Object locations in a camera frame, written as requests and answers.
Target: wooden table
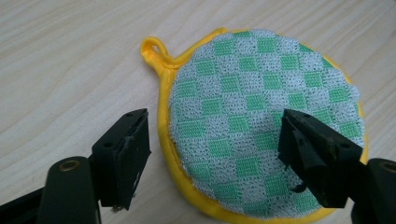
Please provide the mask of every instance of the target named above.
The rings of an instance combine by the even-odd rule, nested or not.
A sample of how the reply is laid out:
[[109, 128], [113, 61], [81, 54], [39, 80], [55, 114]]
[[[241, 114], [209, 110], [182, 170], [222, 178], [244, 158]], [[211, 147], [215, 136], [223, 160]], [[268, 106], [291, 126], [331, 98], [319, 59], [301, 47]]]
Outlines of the wooden table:
[[[140, 41], [173, 55], [218, 27], [295, 37], [361, 92], [369, 157], [396, 161], [396, 2], [0, 1], [0, 203], [43, 187], [58, 160], [89, 156], [124, 113], [149, 111], [152, 155], [130, 211], [104, 223], [221, 223], [192, 207], [167, 172], [156, 132], [158, 80]], [[350, 204], [318, 223], [350, 223]]]

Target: black plastic part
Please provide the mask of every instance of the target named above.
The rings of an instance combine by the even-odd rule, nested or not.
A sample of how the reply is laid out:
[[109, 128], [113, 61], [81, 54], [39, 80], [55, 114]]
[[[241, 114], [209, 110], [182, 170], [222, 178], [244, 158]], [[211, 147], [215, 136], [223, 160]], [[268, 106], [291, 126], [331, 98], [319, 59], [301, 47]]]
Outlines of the black plastic part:
[[101, 223], [88, 159], [71, 157], [50, 167], [37, 223]]
[[0, 206], [0, 223], [35, 223], [42, 193], [37, 189]]
[[371, 159], [367, 189], [378, 223], [396, 223], [396, 162]]
[[278, 151], [324, 207], [345, 207], [359, 187], [350, 177], [361, 173], [362, 148], [308, 114], [284, 110]]
[[147, 109], [122, 116], [92, 147], [93, 178], [103, 207], [129, 209], [151, 153]]

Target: yellow edging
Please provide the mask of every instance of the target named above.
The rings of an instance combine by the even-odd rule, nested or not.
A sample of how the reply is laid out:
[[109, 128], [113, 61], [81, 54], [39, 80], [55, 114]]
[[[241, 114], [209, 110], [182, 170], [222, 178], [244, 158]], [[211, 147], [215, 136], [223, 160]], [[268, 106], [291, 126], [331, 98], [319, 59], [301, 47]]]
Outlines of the yellow edging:
[[[288, 224], [288, 223], [310, 223], [326, 217], [335, 209], [320, 208], [317, 211], [305, 216], [305, 217], [282, 217], [272, 219], [258, 219], [254, 217], [247, 217], [241, 214], [237, 214], [226, 210], [221, 207], [219, 202], [206, 197], [201, 191], [195, 188], [192, 180], [186, 175], [181, 165], [181, 161], [177, 155], [175, 144], [171, 140], [168, 127], [169, 127], [169, 110], [168, 100], [169, 94], [172, 88], [172, 83], [176, 77], [177, 70], [180, 66], [185, 64], [194, 53], [194, 51], [201, 47], [203, 44], [209, 42], [213, 37], [227, 33], [225, 28], [219, 28], [211, 34], [205, 36], [203, 39], [192, 45], [189, 49], [184, 51], [181, 55], [172, 58], [164, 46], [164, 44], [156, 37], [147, 37], [142, 41], [140, 53], [145, 62], [154, 68], [159, 80], [160, 80], [160, 94], [158, 99], [158, 113], [157, 113], [157, 125], [158, 135], [160, 139], [161, 148], [168, 165], [169, 171], [173, 180], [175, 181], [178, 189], [184, 195], [184, 197], [198, 209], [204, 213], [235, 224]], [[337, 64], [331, 61], [329, 58], [324, 58], [335, 68], [339, 68]], [[346, 82], [350, 83], [350, 78], [346, 76]], [[361, 105], [358, 104], [359, 114], [363, 118]], [[365, 147], [361, 161], [367, 162], [367, 134], [364, 135]]]

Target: green and white mesh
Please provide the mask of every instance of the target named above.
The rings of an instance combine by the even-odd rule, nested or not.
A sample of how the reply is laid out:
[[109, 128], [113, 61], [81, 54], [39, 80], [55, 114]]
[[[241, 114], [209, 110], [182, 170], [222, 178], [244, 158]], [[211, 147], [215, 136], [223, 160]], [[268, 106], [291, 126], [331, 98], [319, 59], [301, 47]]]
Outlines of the green and white mesh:
[[169, 131], [204, 195], [249, 217], [303, 217], [314, 196], [277, 158], [284, 108], [320, 119], [363, 147], [358, 90], [322, 55], [265, 30], [219, 35], [177, 72]]

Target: scrubbing pad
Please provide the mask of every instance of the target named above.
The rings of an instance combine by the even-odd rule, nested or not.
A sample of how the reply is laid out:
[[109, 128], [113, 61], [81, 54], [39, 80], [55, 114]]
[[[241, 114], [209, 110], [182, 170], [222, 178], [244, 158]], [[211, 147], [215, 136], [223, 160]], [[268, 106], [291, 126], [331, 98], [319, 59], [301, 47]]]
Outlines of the scrubbing pad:
[[149, 38], [142, 55], [162, 81], [162, 148], [190, 202], [234, 223], [312, 221], [330, 212], [308, 190], [290, 191], [300, 180], [277, 159], [277, 141], [289, 108], [364, 145], [359, 93], [339, 69], [264, 30], [217, 30], [176, 59]]

